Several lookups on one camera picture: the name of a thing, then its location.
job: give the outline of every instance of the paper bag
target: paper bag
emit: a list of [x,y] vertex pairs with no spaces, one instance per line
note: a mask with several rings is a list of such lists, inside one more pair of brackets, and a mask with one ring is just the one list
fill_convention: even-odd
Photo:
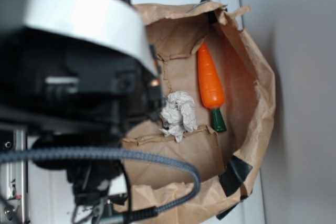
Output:
[[[186,90],[195,100],[198,130],[180,143],[164,137],[160,123],[146,121],[123,140],[123,147],[178,158],[201,172],[201,192],[191,201],[142,223],[200,223],[246,198],[264,158],[275,112],[275,77],[248,30],[239,30],[225,6],[137,5],[156,48],[164,95]],[[196,55],[205,41],[220,76],[226,101],[221,112],[227,132],[211,128],[210,111],[203,107],[197,82]],[[160,206],[191,191],[188,174],[155,164],[125,161],[130,176],[133,210]],[[125,211],[125,206],[115,206]]]

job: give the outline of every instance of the white crumpled paper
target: white crumpled paper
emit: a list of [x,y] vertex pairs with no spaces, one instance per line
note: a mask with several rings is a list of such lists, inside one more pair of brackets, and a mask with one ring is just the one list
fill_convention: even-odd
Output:
[[166,100],[166,106],[160,113],[163,126],[160,129],[165,136],[173,135],[179,143],[183,133],[197,130],[195,101],[186,91],[178,90],[170,93]]

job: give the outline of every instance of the carrot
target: carrot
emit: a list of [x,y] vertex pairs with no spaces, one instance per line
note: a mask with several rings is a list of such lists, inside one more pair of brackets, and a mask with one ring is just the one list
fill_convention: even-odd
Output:
[[211,110],[212,127],[215,131],[226,131],[223,116],[219,110],[225,102],[225,94],[212,61],[208,47],[203,43],[197,51],[198,85],[204,107]]

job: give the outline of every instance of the white wall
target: white wall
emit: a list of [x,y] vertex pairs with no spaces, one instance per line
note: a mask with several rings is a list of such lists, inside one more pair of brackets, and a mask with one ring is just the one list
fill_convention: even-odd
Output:
[[277,77],[266,222],[336,223],[336,0],[241,0]]

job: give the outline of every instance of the black tape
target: black tape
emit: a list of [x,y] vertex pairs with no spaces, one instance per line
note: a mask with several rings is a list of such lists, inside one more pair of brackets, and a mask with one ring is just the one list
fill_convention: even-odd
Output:
[[236,156],[230,158],[225,172],[219,176],[219,182],[227,197],[239,189],[252,168],[252,166]]
[[223,211],[223,212],[220,212],[219,214],[216,215],[216,218],[218,220],[222,220],[225,216],[227,216],[238,204],[234,205],[233,207]]
[[208,21],[212,25],[217,22],[217,17],[214,11],[208,12]]

